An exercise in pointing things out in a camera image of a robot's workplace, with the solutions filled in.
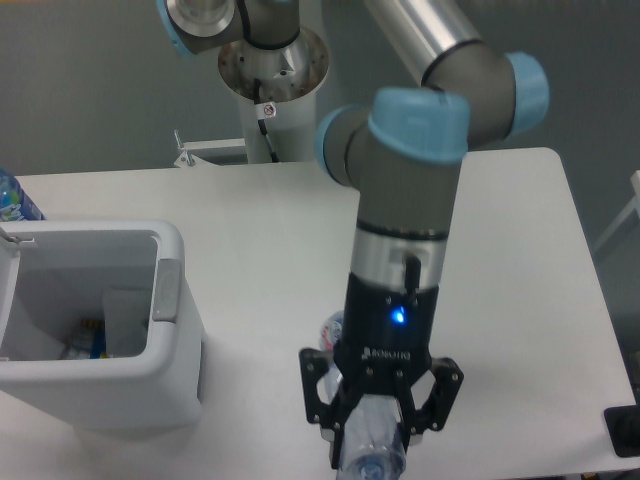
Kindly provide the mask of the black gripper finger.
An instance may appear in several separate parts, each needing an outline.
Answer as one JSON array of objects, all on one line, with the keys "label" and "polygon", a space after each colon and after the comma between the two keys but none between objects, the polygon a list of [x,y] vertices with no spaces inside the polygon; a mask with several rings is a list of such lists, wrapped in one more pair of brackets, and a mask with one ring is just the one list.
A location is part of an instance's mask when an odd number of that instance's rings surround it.
[{"label": "black gripper finger", "polygon": [[317,424],[321,436],[329,442],[329,461],[338,469],[344,444],[346,423],[363,395],[362,374],[347,368],[330,403],[318,393],[318,384],[329,374],[333,354],[304,348],[298,354],[306,420]]},{"label": "black gripper finger", "polygon": [[419,443],[426,430],[440,431],[444,428],[464,380],[462,370],[450,358],[434,359],[429,371],[434,383],[420,408],[415,406],[408,375],[399,371],[399,427],[404,446]]}]

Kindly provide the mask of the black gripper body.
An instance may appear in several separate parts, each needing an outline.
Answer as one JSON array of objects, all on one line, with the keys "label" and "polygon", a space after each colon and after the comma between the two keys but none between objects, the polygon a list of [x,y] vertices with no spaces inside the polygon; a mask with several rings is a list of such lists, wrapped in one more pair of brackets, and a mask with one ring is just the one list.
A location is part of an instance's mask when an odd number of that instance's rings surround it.
[{"label": "black gripper body", "polygon": [[396,396],[431,367],[429,341],[439,288],[394,291],[348,279],[341,338],[334,362],[345,393]]}]

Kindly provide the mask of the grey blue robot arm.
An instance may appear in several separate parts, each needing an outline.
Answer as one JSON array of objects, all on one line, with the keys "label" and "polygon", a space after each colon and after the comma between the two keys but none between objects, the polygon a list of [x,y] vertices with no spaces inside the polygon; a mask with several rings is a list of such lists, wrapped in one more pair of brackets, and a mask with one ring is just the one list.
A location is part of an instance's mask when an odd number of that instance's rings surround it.
[{"label": "grey blue robot arm", "polygon": [[452,1],[370,1],[415,87],[315,117],[328,72],[323,41],[295,1],[161,1],[186,55],[217,50],[239,101],[247,160],[315,158],[359,194],[341,314],[299,354],[307,420],[341,479],[395,479],[409,445],[442,429],[463,375],[429,341],[454,202],[470,149],[539,124],[549,85],[539,62],[491,50]]}]

